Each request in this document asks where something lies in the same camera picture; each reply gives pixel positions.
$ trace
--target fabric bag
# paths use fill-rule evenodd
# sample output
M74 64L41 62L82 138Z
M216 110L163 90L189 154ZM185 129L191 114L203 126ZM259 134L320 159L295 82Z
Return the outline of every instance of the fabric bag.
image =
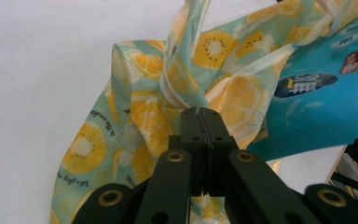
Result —
M256 137L297 46L358 18L358 0L287 0L201 32L209 0L186 0L166 41L114 45L112 73L57 173L50 223L71 223L98 187L153 173L180 112L218 111L240 148ZM190 223L228 223L223 198L192 198Z

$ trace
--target screw hole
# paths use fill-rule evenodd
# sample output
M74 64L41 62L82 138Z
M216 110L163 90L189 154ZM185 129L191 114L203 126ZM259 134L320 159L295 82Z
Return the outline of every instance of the screw hole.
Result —
M182 161L184 157L181 153L173 152L169 154L167 158L168 161Z
M240 152L240 153L238 153L237 158L240 161L246 161L246 162L251 162L251 161L254 160L253 155L248 153L248 152Z
M347 205L345 198L331 189L319 189L317 194L324 203L330 204L332 206L345 207Z
M118 204L122 198L123 194L121 193L121 191L117 189L111 189L105 191L103 194L100 195L100 197L98 198L98 203L104 207L113 206Z
M169 220L170 218L166 213L156 213L152 217L153 224L166 224Z
M284 215L284 219L286 219L289 224L302 224L304 223L303 219L295 214L295 213L287 213Z

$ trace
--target bag handle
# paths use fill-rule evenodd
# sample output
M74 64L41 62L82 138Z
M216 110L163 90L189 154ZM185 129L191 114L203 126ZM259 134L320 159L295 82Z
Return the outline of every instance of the bag handle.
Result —
M208 107L197 81L191 76L192 56L211 0L186 0L179 10L164 50L160 88L164 97L179 110Z

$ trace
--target yellow lemon slice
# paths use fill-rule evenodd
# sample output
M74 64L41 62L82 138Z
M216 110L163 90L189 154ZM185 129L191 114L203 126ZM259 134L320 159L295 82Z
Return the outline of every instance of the yellow lemon slice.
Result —
M135 91L132 93L131 117L145 139L150 153L159 157L167 150L171 124L158 108L157 93Z
M112 156L112 174L113 181L116 181L116 177L118 175L118 166L120 165L120 156L123 152L123 149L120 147L116 150L116 152Z
M223 31L204 32L200 35L193 62L201 67L218 69L237 45L238 40L229 33Z
M218 111L228 131L243 129L256 115L263 91L254 77L232 77L219 94L210 99L211 109Z
M177 44L180 44L182 42L183 35L185 34L188 22L187 15L188 6L181 8L172 23L171 34L175 38Z
M208 92L210 90L212 90L217 84L220 83L221 80L225 79L226 77L231 77L232 74L231 73L225 73L224 75L222 75L221 77L218 77L217 79L215 79L213 81L213 83L211 84L211 86L208 88L208 90L205 92L206 94L208 94Z
M95 189L90 189L89 191L87 191L81 198L80 200L77 202L76 206L75 206L75 210L71 215L71 223L74 221L77 212L80 210L81 206L83 206L83 204L86 202L86 200L89 198L89 196L92 194L92 192Z
M272 72L275 74L276 77L279 77L281 75L281 71L283 70L289 58L290 55L272 64Z
M57 215L54 213L54 211L50 210L50 224L60 224L60 220L58 219Z
M164 43L161 40L146 40L145 42L161 52L164 50Z
M295 25L290 31L289 36L287 36L286 40L284 41L284 45L288 43L300 43L310 33L311 29L311 26Z
M313 2L313 10L315 10L320 15L325 15L327 12L326 10L317 2Z
M87 173L103 162L105 142L103 131L86 121L62 159L62 167L73 174Z
M157 55L134 54L131 61L146 77L158 79L162 72L162 59Z
M163 96L158 98L158 107L161 108L162 113L168 120L177 119L180 117L179 110L170 104L167 99Z
M138 183L144 182L153 174L154 161L147 150L146 144L141 144L135 151L132 168Z
M112 113L113 119L117 123L119 123L120 120L118 118L118 113L117 113L116 104L115 104L116 92L114 90L112 90L111 81L112 80L109 79L109 81L107 82L105 88L103 89L103 93L107 98L107 103L109 105L109 109L110 109L110 112Z
M197 81L178 57L167 69L166 76L175 92L189 93L197 92L200 89Z
M257 12L250 14L246 21L252 23L254 21L268 19L275 15L282 15L287 17L295 17L301 11L301 1L285 0L271 7L266 7Z

